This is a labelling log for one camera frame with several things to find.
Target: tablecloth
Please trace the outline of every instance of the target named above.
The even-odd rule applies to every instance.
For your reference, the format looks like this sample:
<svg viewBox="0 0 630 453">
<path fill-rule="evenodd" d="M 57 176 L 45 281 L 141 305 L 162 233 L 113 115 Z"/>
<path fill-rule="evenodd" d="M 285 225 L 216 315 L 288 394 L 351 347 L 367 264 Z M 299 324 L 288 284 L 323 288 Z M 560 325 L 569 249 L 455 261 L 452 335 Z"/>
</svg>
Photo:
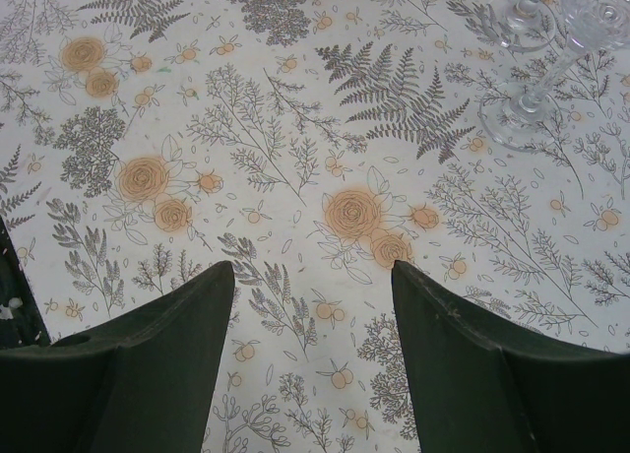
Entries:
<svg viewBox="0 0 630 453">
<path fill-rule="evenodd" d="M 212 453 L 418 450 L 396 259 L 627 350 L 628 53 L 580 60 L 511 152 L 480 98 L 566 29 L 544 0 L 558 35 L 510 54 L 488 1 L 2 0 L 0 215 L 53 341 L 231 261 Z"/>
</svg>

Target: clear glass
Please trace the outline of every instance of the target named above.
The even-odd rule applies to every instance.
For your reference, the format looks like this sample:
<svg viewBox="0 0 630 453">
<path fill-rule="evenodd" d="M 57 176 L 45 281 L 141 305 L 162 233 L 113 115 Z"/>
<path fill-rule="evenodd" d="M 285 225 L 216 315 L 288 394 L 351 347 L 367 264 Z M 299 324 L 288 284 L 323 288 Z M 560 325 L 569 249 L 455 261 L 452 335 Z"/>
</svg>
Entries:
<svg viewBox="0 0 630 453">
<path fill-rule="evenodd" d="M 503 99 L 481 100 L 479 116 L 485 131 L 502 145 L 529 151 L 533 133 L 544 125 L 557 104 L 553 86 L 583 55 L 598 49 L 630 46 L 630 0 L 560 0 L 569 34 L 564 51 L 537 84 L 504 83 L 496 92 Z"/>
<path fill-rule="evenodd" d="M 485 34 L 512 52 L 531 52 L 555 36 L 553 14 L 542 0 L 492 0 L 481 17 Z"/>
</svg>

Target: printed rose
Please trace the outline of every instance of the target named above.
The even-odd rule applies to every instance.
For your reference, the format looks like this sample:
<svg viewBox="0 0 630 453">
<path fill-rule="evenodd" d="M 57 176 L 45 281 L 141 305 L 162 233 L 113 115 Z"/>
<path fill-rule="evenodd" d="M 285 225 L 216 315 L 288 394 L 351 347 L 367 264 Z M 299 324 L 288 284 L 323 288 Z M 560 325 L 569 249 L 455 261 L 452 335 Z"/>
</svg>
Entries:
<svg viewBox="0 0 630 453">
<path fill-rule="evenodd" d="M 154 199 L 168 184 L 168 173 L 160 160 L 140 158 L 129 162 L 118 175 L 118 190 L 125 200 Z"/>
<path fill-rule="evenodd" d="M 201 174 L 197 184 L 201 190 L 209 195 L 223 189 L 223 179 L 216 174 Z"/>
<path fill-rule="evenodd" d="M 86 81 L 86 92 L 92 97 L 111 96 L 118 89 L 118 80 L 111 72 L 103 71 L 90 74 Z"/>
<path fill-rule="evenodd" d="M 409 261 L 411 248 L 402 238 L 387 234 L 372 242 L 374 260 L 385 269 L 392 269 L 396 260 Z"/>
<path fill-rule="evenodd" d="M 338 237 L 357 240 L 379 226 L 381 208 L 368 193 L 349 190 L 333 198 L 325 218 Z"/>
<path fill-rule="evenodd" d="M 157 227 L 168 232 L 186 227 L 192 217 L 192 209 L 176 199 L 156 204 L 155 213 Z"/>
<path fill-rule="evenodd" d="M 95 37 L 79 37 L 61 51 L 61 62 L 73 72 L 89 71 L 100 64 L 105 49 Z"/>
<path fill-rule="evenodd" d="M 440 223 L 440 219 L 435 211 L 426 208 L 413 210 L 411 219 L 416 225 L 424 229 L 434 228 Z"/>
</svg>

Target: gray fern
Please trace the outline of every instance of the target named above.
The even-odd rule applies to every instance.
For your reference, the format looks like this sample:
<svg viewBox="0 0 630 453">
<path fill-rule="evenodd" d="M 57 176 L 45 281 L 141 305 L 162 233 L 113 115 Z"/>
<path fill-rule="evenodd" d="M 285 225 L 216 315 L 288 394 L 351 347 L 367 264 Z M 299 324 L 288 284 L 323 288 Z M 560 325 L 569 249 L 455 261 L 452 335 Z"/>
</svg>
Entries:
<svg viewBox="0 0 630 453">
<path fill-rule="evenodd" d="M 185 18 L 189 13 L 174 14 L 186 0 L 94 0 L 79 10 L 105 10 L 92 18 L 93 24 L 118 23 L 133 27 L 130 39 L 150 32 L 149 42 L 166 37 L 168 27 Z"/>
<path fill-rule="evenodd" d="M 429 87 L 421 93 L 417 67 L 410 48 L 403 53 L 396 67 L 392 61 L 392 44 L 385 46 L 378 58 L 370 59 L 373 42 L 365 44 L 355 55 L 348 45 L 340 51 L 338 45 L 317 49 L 332 71 L 329 82 L 346 79 L 335 94 L 346 92 L 341 106 L 369 104 L 347 121 L 380 121 L 365 137 L 398 138 L 417 144 L 417 158 L 432 150 L 440 150 L 439 162 L 454 156 L 457 143 L 474 127 L 453 128 L 466 111 L 467 99 L 457 108 L 442 111 L 446 98 L 437 67 Z"/>
</svg>

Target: floral tablecloth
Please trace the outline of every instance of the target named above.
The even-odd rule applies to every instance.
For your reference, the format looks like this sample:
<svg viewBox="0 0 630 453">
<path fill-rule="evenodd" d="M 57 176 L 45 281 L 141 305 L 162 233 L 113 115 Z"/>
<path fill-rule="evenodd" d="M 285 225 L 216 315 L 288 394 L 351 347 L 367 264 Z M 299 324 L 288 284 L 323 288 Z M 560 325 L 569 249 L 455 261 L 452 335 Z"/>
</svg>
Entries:
<svg viewBox="0 0 630 453">
<path fill-rule="evenodd" d="M 511 55 L 488 1 L 2 0 L 0 215 L 51 338 L 232 261 L 213 453 L 418 449 L 396 259 L 627 350 L 628 55 L 579 61 L 509 152 L 479 99 L 566 31 Z"/>
</svg>

